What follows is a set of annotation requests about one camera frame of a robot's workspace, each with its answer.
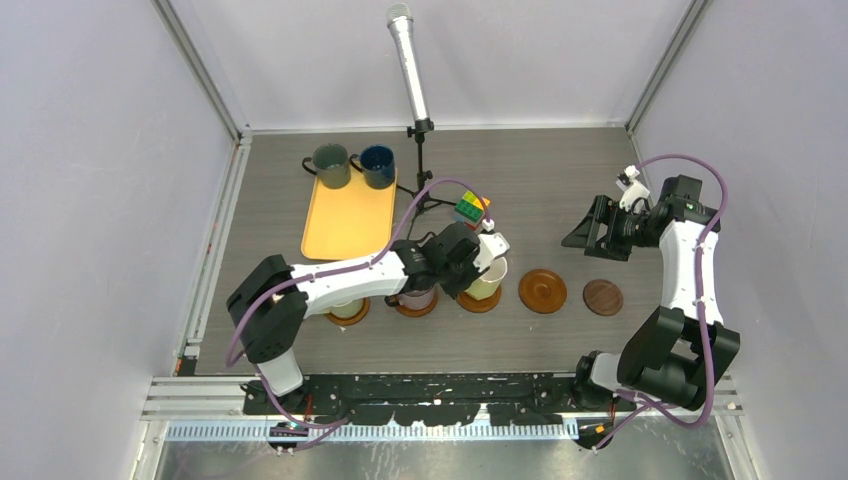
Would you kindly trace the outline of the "cream yellow cup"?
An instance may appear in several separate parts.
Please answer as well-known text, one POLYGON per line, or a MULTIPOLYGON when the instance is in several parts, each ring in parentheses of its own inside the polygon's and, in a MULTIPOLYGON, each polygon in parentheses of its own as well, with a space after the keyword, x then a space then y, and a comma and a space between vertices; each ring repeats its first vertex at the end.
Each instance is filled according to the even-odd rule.
POLYGON ((506 257, 495 259, 488 270, 481 274, 465 290, 472 299, 482 301, 493 296, 500 287, 508 273, 508 260, 506 257))

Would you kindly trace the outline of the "mauve purple cup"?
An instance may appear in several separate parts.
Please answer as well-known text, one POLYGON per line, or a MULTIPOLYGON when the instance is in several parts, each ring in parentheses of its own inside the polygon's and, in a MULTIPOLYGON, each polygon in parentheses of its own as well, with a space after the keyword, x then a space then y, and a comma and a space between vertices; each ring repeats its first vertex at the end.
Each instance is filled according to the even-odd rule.
POLYGON ((435 288, 428 290, 410 291, 386 296, 384 303, 399 313, 410 316, 423 316, 429 313, 437 304, 435 288))

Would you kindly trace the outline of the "dark brown coaster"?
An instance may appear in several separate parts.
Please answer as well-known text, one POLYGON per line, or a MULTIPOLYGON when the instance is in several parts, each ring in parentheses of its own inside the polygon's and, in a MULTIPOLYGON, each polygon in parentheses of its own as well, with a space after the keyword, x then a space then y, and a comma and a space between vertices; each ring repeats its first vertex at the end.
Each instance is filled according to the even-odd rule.
POLYGON ((606 279, 589 281, 582 292, 587 308, 600 316, 614 316, 624 306, 624 295, 621 289, 606 279))

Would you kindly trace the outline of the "navy blue cup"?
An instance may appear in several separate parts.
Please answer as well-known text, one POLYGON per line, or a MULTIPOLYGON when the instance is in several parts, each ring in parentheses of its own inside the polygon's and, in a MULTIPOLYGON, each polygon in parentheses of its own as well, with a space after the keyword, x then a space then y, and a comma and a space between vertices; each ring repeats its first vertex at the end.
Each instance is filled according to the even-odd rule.
POLYGON ((386 189, 395 182, 395 155, 388 146, 370 145, 360 154, 352 155, 350 161, 372 189, 386 189))

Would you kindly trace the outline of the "dark green mug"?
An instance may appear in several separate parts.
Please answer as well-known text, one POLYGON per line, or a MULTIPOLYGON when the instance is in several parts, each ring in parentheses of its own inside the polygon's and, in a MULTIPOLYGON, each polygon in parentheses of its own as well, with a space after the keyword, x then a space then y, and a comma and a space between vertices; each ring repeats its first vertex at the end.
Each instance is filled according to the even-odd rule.
POLYGON ((328 143, 319 146, 311 157, 303 159, 302 167, 329 189, 341 189, 351 180, 348 152, 340 144, 328 143))

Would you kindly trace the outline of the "light green mug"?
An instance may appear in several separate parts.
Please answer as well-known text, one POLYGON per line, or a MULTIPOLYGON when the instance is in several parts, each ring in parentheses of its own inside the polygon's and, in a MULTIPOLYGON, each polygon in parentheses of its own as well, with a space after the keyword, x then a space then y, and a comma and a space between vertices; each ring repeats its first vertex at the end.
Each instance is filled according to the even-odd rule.
POLYGON ((347 320, 358 315, 363 306, 364 300, 356 299, 333 306, 329 313, 338 319, 347 320))

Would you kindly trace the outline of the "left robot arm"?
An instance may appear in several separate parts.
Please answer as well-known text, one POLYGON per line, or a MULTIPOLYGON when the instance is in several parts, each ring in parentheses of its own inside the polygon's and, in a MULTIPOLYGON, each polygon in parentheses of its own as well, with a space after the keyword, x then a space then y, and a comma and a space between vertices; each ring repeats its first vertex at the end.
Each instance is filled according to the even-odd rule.
POLYGON ((476 233, 460 222, 423 241, 395 240, 350 260, 290 265, 280 254, 263 259, 226 301, 233 345, 265 379, 280 412, 298 412, 307 398, 293 344, 303 321, 370 297, 423 292, 434 286, 452 298, 467 290, 509 250, 505 237, 476 233))

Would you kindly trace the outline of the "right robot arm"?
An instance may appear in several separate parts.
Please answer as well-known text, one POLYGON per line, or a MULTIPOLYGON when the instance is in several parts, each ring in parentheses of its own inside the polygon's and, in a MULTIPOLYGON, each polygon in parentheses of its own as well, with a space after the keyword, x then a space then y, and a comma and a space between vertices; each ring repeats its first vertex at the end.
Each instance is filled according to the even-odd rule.
POLYGON ((608 405, 619 390, 637 391, 690 411, 701 408, 740 349, 726 328, 713 277, 719 225, 700 203, 701 181, 685 175, 663 183, 649 210, 595 197, 584 219, 561 242, 585 255, 628 260, 635 247, 657 247, 663 260, 659 306, 622 352, 595 350, 580 358, 571 398, 584 410, 608 405))

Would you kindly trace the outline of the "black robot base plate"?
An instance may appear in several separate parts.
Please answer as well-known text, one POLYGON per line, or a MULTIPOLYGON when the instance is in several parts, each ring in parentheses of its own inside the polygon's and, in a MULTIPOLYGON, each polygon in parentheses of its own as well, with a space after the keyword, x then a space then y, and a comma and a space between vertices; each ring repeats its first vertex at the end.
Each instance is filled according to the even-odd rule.
POLYGON ((289 413, 311 423, 347 426, 467 426, 486 412, 494 426, 552 425, 571 413, 604 420, 632 412, 631 402, 582 395, 569 373, 315 374, 276 400, 262 383, 241 384, 249 416, 289 413))

